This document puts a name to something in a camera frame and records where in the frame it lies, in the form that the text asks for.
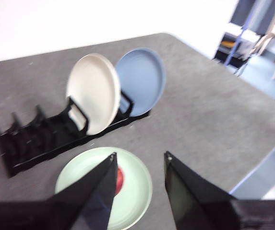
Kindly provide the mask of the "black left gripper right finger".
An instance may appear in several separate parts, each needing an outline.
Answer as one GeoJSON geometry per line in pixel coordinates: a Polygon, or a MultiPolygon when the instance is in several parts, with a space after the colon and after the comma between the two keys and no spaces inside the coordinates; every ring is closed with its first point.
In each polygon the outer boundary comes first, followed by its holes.
{"type": "Polygon", "coordinates": [[[237,199],[169,151],[164,171],[178,230],[275,230],[275,200],[237,199]]]}

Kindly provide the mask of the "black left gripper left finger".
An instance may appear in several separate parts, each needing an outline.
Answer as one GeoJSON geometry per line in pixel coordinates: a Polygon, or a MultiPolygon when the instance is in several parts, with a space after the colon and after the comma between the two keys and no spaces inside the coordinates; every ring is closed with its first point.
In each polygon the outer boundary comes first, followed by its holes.
{"type": "Polygon", "coordinates": [[[78,181],[41,201],[0,202],[0,230],[105,230],[116,194],[117,154],[78,181]]]}

